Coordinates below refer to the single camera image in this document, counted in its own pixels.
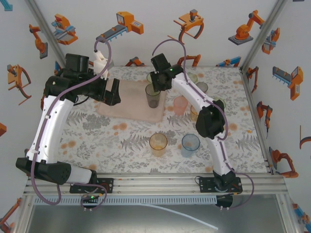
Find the table surface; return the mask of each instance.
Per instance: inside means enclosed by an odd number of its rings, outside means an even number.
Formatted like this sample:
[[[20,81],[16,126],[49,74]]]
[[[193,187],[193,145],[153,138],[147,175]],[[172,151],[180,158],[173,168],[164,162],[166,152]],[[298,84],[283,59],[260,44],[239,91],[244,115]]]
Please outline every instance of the table surface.
[[[150,71],[153,67],[113,67],[109,78],[147,82]],[[267,172],[238,68],[190,67],[187,72],[208,84],[210,97],[225,100],[229,122],[225,146],[235,170]],[[64,126],[58,160],[109,173],[212,172],[207,141],[190,120],[190,104],[183,116],[174,114],[173,100],[179,95],[177,90],[167,90],[164,116],[159,123],[101,116],[96,112],[99,103],[91,99],[73,107]],[[154,133],[168,138],[161,158],[151,154],[149,138]],[[196,134],[201,145],[192,157],[184,158],[181,139],[188,133]]]

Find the dark plastic cup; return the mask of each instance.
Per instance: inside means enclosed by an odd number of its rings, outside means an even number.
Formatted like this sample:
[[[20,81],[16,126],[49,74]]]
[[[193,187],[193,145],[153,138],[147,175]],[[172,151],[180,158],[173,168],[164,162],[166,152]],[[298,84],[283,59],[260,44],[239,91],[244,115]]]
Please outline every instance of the dark plastic cup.
[[[156,108],[159,105],[159,101],[160,101],[160,91],[154,91],[154,87],[151,84],[148,84],[146,86],[146,96],[147,96],[147,101],[148,101],[148,105],[151,108]]]

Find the purple cable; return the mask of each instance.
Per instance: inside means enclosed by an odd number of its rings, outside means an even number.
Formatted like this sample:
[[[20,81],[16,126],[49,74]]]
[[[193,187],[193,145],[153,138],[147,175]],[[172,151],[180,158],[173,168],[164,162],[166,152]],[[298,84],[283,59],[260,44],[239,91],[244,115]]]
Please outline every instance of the purple cable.
[[[186,80],[186,82],[188,83],[188,85],[189,85],[189,86],[204,100],[204,101],[206,101],[206,102],[209,103],[210,105],[212,105],[212,106],[214,106],[215,108],[217,108],[218,111],[223,115],[223,118],[224,118],[224,120],[225,120],[225,135],[224,135],[223,138],[220,138],[220,137],[218,137],[218,138],[219,138],[220,140],[222,140],[222,141],[225,140],[225,139],[227,138],[227,136],[228,136],[228,120],[227,120],[227,118],[226,118],[226,116],[225,116],[225,113],[223,112],[223,110],[222,110],[218,105],[216,105],[216,104],[214,104],[213,102],[210,102],[210,101],[208,101],[208,100],[205,100],[204,96],[203,96],[191,83],[189,83],[189,81],[188,81],[188,78],[187,78],[187,75],[186,75],[186,58],[187,58],[187,53],[186,53],[186,48],[185,48],[184,44],[181,43],[179,40],[175,40],[175,39],[167,39],[167,40],[164,40],[164,41],[162,41],[160,44],[158,44],[158,45],[155,47],[154,51],[152,52],[152,56],[154,55],[156,49],[159,48],[160,45],[162,45],[162,44],[164,44],[165,42],[168,42],[168,41],[175,41],[175,42],[178,42],[179,44],[181,44],[181,46],[182,46],[183,49],[184,49],[183,70],[184,70],[185,80]]]
[[[94,78],[91,78],[90,80],[87,80],[83,83],[80,83],[80,84],[77,84],[75,86],[72,86],[68,89],[66,89],[65,91],[63,91],[62,93],[60,93],[55,99],[54,101],[52,102],[52,104],[50,105],[47,113],[46,113],[46,116],[49,116],[53,107],[55,106],[56,102],[66,93],[76,89],[76,88],[79,88],[81,86],[84,86],[86,84],[89,84],[93,81],[95,81],[96,79],[100,78],[100,76],[108,69],[108,66],[110,64],[110,61],[111,61],[111,46],[110,44],[108,43],[108,41],[106,39],[104,39],[103,37],[100,37],[96,40],[95,42],[95,45],[94,45],[94,51],[97,51],[97,44],[99,41],[104,41],[107,46],[108,46],[108,51],[109,51],[109,54],[108,54],[108,60],[107,60],[107,64],[105,65],[105,67],[103,68],[103,70],[98,74],[96,75]],[[40,129],[40,132],[39,132],[39,135],[38,135],[38,139],[37,139],[37,142],[36,142],[36,145],[35,145],[35,151],[38,151],[39,150],[39,145],[40,145],[40,142],[41,142],[41,139],[42,139],[42,136],[43,136],[43,133],[44,133],[44,129],[45,129],[45,126],[47,124],[47,121],[48,119],[45,118],[43,120],[43,123],[42,123],[42,126],[41,126],[41,129]],[[44,196],[42,196],[42,194],[39,192],[36,184],[35,184],[35,162],[36,162],[36,159],[37,159],[37,156],[38,154],[37,153],[34,153],[34,157],[33,157],[33,161],[31,163],[31,171],[30,171],[30,176],[31,176],[31,184],[34,188],[34,191],[35,193],[37,194],[37,196],[45,203],[49,204],[49,205],[57,205],[60,203],[61,201],[61,198],[62,198],[62,195],[61,195],[61,192],[60,192],[60,187],[59,187],[59,184],[57,185],[57,193],[58,193],[58,200],[56,202],[52,202],[52,201],[49,201],[47,200],[46,198],[44,198]]]
[[[221,147],[221,149],[222,149],[224,161],[226,161],[223,143],[222,143],[222,142],[219,142],[219,143],[220,143],[220,147]],[[227,167],[228,167],[233,173],[235,173],[236,175],[243,175],[243,176],[246,176],[247,178],[249,178],[249,180],[250,180],[251,183],[252,183],[252,192],[251,192],[251,195],[248,197],[248,199],[247,199],[245,202],[243,202],[242,204],[230,208],[230,209],[236,209],[236,208],[239,208],[239,207],[245,205],[246,203],[249,202],[249,200],[251,200],[251,198],[253,197],[254,191],[255,191],[255,184],[254,184],[253,179],[252,179],[249,175],[247,175],[246,173],[236,172],[235,170],[232,169],[232,167],[230,167],[230,165],[229,165],[227,162],[225,162],[225,164],[227,165]]]
[[[223,118],[224,118],[224,120],[225,120],[225,135],[224,135],[223,138],[218,137],[218,139],[221,140],[221,141],[224,141],[224,140],[227,138],[227,136],[228,136],[228,129],[229,129],[229,127],[228,127],[228,120],[227,120],[227,118],[226,118],[226,116],[225,116],[225,113],[223,112],[223,110],[222,110],[218,105],[216,105],[216,104],[214,104],[213,102],[210,102],[210,101],[208,101],[208,100],[205,100],[204,96],[203,96],[191,83],[189,83],[188,78],[187,78],[187,75],[186,75],[186,58],[187,58],[187,53],[186,53],[186,48],[185,48],[184,44],[181,43],[179,40],[175,40],[175,39],[167,39],[167,40],[164,40],[164,41],[162,41],[160,44],[158,44],[158,45],[155,47],[154,51],[152,52],[152,56],[154,55],[156,49],[157,49],[160,45],[162,45],[163,43],[168,42],[168,41],[175,41],[175,42],[178,42],[179,44],[181,44],[181,46],[182,46],[183,49],[184,49],[184,64],[183,64],[183,70],[184,70],[185,80],[186,80],[186,82],[188,83],[188,85],[189,85],[189,86],[204,100],[204,101],[206,101],[207,103],[209,103],[209,104],[211,104],[212,106],[214,106],[215,108],[217,108],[217,109],[219,110],[219,112],[223,115]],[[219,143],[220,143],[220,147],[221,147],[221,149],[222,149],[224,161],[226,161],[225,151],[224,151],[223,144],[222,144],[222,142],[219,142]],[[252,179],[249,175],[247,175],[246,173],[238,173],[238,172],[236,172],[235,170],[233,170],[232,167],[230,167],[230,165],[229,165],[228,163],[225,162],[225,164],[226,164],[227,167],[228,167],[233,173],[235,173],[236,175],[243,175],[243,176],[246,176],[247,178],[249,178],[249,180],[250,180],[251,183],[252,183],[252,187],[253,187],[253,188],[252,188],[252,193],[251,193],[251,195],[249,196],[249,198],[248,198],[244,203],[242,203],[241,205],[238,205],[238,206],[235,206],[235,207],[232,207],[232,208],[231,208],[231,209],[235,209],[235,208],[238,208],[238,207],[240,207],[240,206],[246,204],[246,203],[252,198],[252,196],[253,196],[253,194],[254,194],[254,191],[255,191],[255,185],[254,185],[253,179]]]
[[[102,186],[102,185],[99,185],[99,184],[89,184],[89,183],[75,183],[75,185],[80,185],[80,186],[92,186],[92,187],[98,187],[98,188],[101,188],[105,191],[105,197],[103,198],[103,200],[101,201],[101,203],[99,203],[97,206],[95,206],[94,208],[92,208],[91,210],[95,210],[97,209],[98,207],[100,207],[101,204],[104,203],[104,201],[106,200],[107,198],[107,190]],[[83,201],[87,199],[87,198],[81,198],[81,201],[80,201],[80,206],[82,208],[84,208],[83,206]]]

